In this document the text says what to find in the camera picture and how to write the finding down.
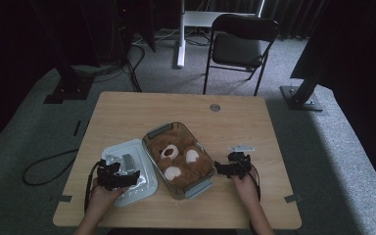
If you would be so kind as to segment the brown transparent storage box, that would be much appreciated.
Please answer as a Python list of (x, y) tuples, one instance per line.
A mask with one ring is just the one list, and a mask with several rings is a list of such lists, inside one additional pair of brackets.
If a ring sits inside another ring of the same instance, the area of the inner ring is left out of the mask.
[(150, 132), (148, 132), (144, 136), (144, 138), (142, 139), (142, 145), (143, 145), (143, 148), (145, 149), (148, 157), (150, 158), (151, 162), (153, 163), (153, 166), (154, 166), (155, 170), (157, 171), (157, 175), (164, 182), (164, 184), (165, 184), (166, 188), (168, 189), (171, 197), (176, 199), (176, 200), (192, 199), (192, 198), (195, 198), (196, 196), (202, 194), (203, 192), (205, 192), (206, 190), (208, 190), (212, 186), (211, 178), (215, 173), (215, 168), (213, 166), (213, 160), (209, 156), (207, 151), (204, 149), (204, 147), (200, 144), (200, 142), (191, 133), (197, 141), (197, 146), (200, 147), (202, 150), (204, 150), (205, 153), (210, 157), (211, 162), (212, 162), (212, 166), (213, 166), (213, 171), (208, 176), (203, 177), (199, 181), (195, 182), (193, 185), (188, 186), (188, 187), (186, 187), (182, 190), (172, 188), (171, 185), (165, 180), (165, 177), (160, 172), (158, 166), (154, 163), (154, 160), (153, 160), (151, 154), (149, 153), (149, 150), (148, 150), (148, 147), (147, 147), (147, 144), (149, 143), (149, 141), (151, 139), (153, 139), (155, 136), (158, 136), (159, 134), (164, 133), (167, 130), (172, 130), (172, 129), (182, 129), (182, 130), (186, 130), (189, 133), (191, 133), (191, 131), (181, 122), (167, 123), (163, 126), (157, 127), (155, 129), (151, 130)]

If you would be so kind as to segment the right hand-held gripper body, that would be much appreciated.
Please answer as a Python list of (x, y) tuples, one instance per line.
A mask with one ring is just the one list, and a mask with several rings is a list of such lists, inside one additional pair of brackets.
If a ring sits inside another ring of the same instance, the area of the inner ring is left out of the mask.
[(251, 157), (246, 155), (246, 152), (252, 152), (254, 149), (254, 147), (244, 145), (228, 148), (230, 151), (228, 160), (231, 165), (229, 175), (238, 175), (240, 179), (243, 179), (244, 176), (251, 171)]

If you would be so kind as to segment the black metal stand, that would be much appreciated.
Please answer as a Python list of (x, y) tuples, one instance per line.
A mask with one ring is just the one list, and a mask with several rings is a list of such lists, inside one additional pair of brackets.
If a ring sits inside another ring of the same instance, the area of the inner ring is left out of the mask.
[(323, 6), (319, 9), (312, 34), (291, 74), (292, 78), (300, 78), (303, 82), (300, 86), (289, 85), (280, 87), (290, 110), (322, 111), (313, 92), (321, 80), (324, 63), (329, 57), (326, 19), (330, 0), (320, 1), (323, 3)]
[(65, 100), (86, 100), (95, 79), (94, 76), (79, 76), (71, 67), (62, 42), (40, 0), (28, 0), (38, 17), (49, 41), (49, 53), (59, 73), (60, 81), (52, 94), (46, 96), (45, 104), (62, 104)]

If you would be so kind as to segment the person's right hand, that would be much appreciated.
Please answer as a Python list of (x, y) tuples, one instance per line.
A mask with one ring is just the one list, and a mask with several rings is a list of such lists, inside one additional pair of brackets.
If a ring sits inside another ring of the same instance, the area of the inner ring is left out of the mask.
[(241, 202), (248, 211), (255, 210), (259, 205), (259, 197), (254, 180), (246, 175), (240, 178), (238, 175), (232, 176), (235, 189)]

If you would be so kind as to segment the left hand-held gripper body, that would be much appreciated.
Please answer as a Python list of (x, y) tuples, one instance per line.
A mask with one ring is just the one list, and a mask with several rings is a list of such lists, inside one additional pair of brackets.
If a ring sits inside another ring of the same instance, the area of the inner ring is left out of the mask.
[(129, 182), (124, 175), (119, 175), (120, 163), (108, 164), (100, 160), (97, 167), (97, 183), (108, 191), (116, 188), (128, 187)]

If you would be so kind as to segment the person's left hand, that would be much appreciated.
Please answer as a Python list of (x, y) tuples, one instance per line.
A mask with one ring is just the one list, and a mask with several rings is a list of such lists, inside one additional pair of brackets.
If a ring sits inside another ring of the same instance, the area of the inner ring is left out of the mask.
[(117, 188), (112, 191), (97, 186), (91, 192), (86, 212), (90, 215), (102, 217), (115, 201), (128, 190), (127, 187)]

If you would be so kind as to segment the white storage box lid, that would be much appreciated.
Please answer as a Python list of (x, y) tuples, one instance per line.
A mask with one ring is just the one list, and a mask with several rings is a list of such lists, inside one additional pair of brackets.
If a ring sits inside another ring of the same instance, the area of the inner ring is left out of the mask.
[[(143, 149), (140, 139), (133, 139), (106, 148), (101, 156), (109, 165), (120, 163), (119, 175), (124, 175), (128, 182), (137, 181), (137, 185), (127, 187), (128, 190), (117, 198), (115, 205), (125, 207), (153, 195), (158, 188), (158, 179), (150, 158)], [(140, 177), (132, 180), (129, 174), (139, 170)]]

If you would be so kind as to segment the black folding chair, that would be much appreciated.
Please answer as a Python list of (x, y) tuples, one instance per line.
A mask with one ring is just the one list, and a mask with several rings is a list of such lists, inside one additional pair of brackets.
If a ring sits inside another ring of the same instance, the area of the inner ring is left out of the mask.
[(258, 94), (271, 46), (278, 36), (278, 23), (256, 16), (222, 14), (211, 25), (203, 93), (207, 93), (210, 68), (248, 72), (251, 80), (259, 71), (254, 95)]

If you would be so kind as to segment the brown plush teddy bear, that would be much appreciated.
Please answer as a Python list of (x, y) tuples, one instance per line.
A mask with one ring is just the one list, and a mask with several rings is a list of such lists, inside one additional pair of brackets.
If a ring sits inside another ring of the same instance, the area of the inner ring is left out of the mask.
[(147, 147), (164, 179), (174, 189), (191, 186), (213, 171), (212, 160), (186, 130), (167, 130), (151, 139)]

